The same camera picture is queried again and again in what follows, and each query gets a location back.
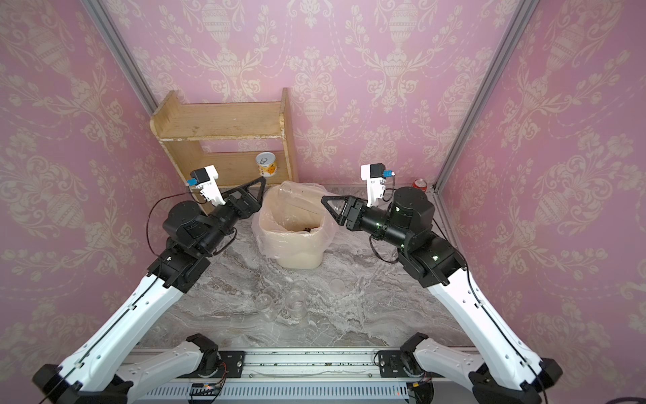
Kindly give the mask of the clear lid of jar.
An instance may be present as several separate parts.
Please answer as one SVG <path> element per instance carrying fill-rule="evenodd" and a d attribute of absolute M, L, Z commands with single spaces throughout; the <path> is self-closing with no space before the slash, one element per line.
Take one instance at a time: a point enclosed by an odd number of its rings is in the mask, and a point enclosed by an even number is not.
<path fill-rule="evenodd" d="M 330 291 L 334 294 L 342 294 L 346 291 L 345 282 L 341 279 L 333 279 L 329 282 Z"/>

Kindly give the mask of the clear jar flower tea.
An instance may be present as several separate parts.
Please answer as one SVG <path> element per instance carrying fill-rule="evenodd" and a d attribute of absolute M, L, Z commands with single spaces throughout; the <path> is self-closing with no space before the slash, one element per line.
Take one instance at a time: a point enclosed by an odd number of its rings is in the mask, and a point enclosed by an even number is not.
<path fill-rule="evenodd" d="M 273 322 L 277 316 L 274 298 L 267 293 L 259 294 L 255 299 L 255 306 L 259 314 L 261 314 L 266 321 Z"/>
<path fill-rule="evenodd" d="M 276 210 L 289 218 L 321 219 L 329 215 L 321 203 L 327 191 L 317 184 L 285 181 L 278 187 Z"/>
<path fill-rule="evenodd" d="M 286 297 L 285 309 L 295 320 L 304 319 L 308 313 L 306 297 L 298 291 L 291 291 Z"/>

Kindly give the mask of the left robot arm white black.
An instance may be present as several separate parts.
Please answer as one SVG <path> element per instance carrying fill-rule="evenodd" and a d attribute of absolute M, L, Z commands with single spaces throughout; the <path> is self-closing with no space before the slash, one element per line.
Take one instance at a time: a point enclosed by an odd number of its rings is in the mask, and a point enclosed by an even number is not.
<path fill-rule="evenodd" d="M 195 200 L 177 203 L 163 224 L 166 248 L 156 255 L 124 304 L 59 365 L 42 365 L 32 378 L 50 403 L 133 403 L 171 380 L 219 375 L 227 368 L 219 346 L 200 333 L 178 347 L 126 365 L 124 360 L 159 318 L 197 283 L 210 260 L 236 239 L 236 225 L 259 212 L 266 180 L 256 178 L 212 199 L 205 213 Z"/>

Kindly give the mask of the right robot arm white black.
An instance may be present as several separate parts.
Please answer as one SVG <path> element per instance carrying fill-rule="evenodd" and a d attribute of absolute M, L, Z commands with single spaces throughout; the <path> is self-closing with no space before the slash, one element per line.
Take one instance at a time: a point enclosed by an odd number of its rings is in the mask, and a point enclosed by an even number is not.
<path fill-rule="evenodd" d="M 444 305 L 477 350 L 468 355 L 417 334 L 402 349 L 421 370 L 461 385 L 479 403 L 547 402 L 563 370 L 523 343 L 491 305 L 464 255 L 432 229 L 435 206 L 422 190 L 395 190 L 386 210 L 351 195 L 324 196 L 321 204 L 341 227 L 394 246 L 397 263 Z"/>

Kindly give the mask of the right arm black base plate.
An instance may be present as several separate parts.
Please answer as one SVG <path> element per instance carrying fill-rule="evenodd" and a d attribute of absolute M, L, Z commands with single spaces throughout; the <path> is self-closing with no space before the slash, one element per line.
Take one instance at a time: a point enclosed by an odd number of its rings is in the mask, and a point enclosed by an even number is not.
<path fill-rule="evenodd" d="M 430 373 L 422 369 L 412 353 L 400 350 L 380 350 L 373 358 L 382 378 L 425 379 Z"/>

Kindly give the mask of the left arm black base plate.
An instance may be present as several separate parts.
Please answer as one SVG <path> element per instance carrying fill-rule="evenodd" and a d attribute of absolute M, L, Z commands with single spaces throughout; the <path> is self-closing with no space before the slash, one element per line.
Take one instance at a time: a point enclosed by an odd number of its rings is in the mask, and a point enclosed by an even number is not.
<path fill-rule="evenodd" d="M 216 355 L 211 353 L 200 362 L 197 370 L 180 375 L 179 379 L 202 378 L 217 379 L 240 379 L 244 367 L 245 352 L 235 350 L 219 351 Z"/>

